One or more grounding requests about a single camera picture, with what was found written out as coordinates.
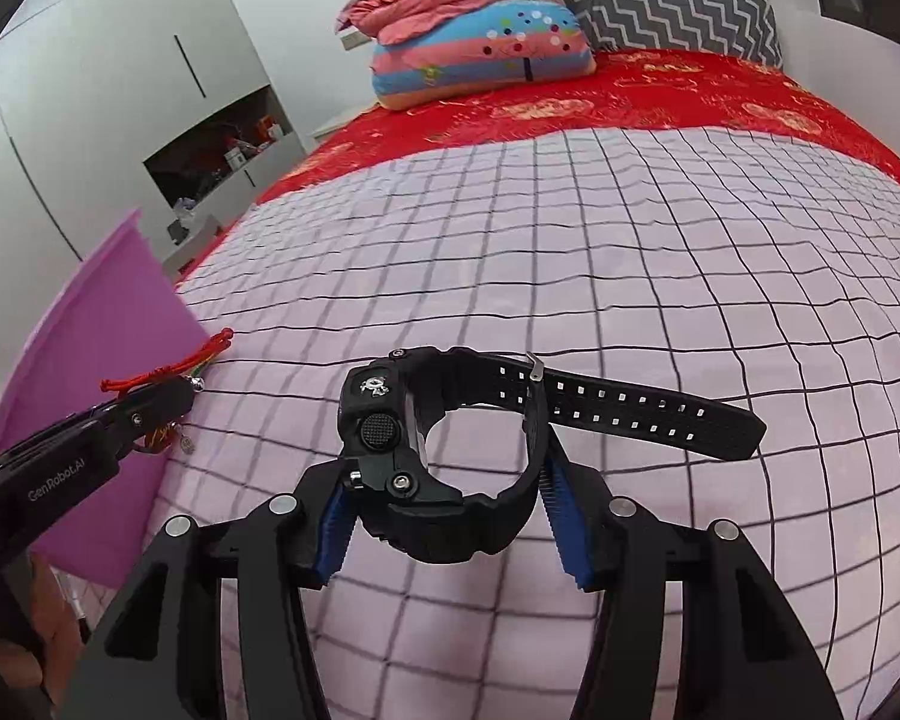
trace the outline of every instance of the zigzag patterned cushion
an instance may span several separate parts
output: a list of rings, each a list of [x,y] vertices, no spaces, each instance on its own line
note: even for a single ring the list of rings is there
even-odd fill
[[[768,0],[564,0],[594,49],[687,49],[783,65]]]

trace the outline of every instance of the checkered sheet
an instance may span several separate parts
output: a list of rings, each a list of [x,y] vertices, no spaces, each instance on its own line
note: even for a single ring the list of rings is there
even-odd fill
[[[336,456],[353,365],[399,346],[531,349],[760,415],[761,450],[739,463],[557,430],[660,519],[740,523],[846,717],[900,675],[900,186],[874,167],[722,128],[430,151],[254,208],[180,295],[236,335],[152,532],[177,512],[240,517]],[[465,493],[496,493],[524,464],[520,418],[452,413],[428,455]],[[679,676],[670,589],[655,718]],[[358,525],[340,576],[304,601],[334,717],[559,720],[597,599],[560,570],[538,507],[508,550],[467,565],[413,563]],[[223,630],[240,716],[233,586]]]

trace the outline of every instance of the pillow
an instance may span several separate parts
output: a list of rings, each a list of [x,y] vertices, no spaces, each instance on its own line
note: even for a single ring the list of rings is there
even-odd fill
[[[524,81],[587,76],[596,63],[563,0],[501,0],[405,43],[378,45],[370,69],[380,104],[400,111]]]
[[[594,49],[687,49],[783,65],[769,0],[564,0]]]

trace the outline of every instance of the silver bolt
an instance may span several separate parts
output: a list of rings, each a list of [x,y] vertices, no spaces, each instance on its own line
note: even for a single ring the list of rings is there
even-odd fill
[[[180,517],[172,517],[167,520],[167,524],[163,526],[163,529],[167,532],[167,536],[183,536],[183,533],[190,529],[190,518],[183,517],[182,514]]]
[[[293,495],[277,495],[271,498],[269,509],[274,514],[289,514],[296,509],[296,498]]]
[[[610,501],[610,512],[617,517],[633,517],[636,514],[636,504],[629,498],[614,498]]]
[[[737,536],[740,536],[740,529],[728,519],[718,520],[713,526],[713,532],[724,541],[736,541]]]

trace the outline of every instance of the red floral bedspread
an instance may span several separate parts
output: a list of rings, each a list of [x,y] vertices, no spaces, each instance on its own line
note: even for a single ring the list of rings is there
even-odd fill
[[[711,53],[597,56],[585,79],[521,84],[409,111],[374,108],[323,143],[257,200],[264,203],[389,159],[442,146],[522,140],[580,127],[733,127],[796,135],[867,162],[900,183],[900,158],[778,70]]]

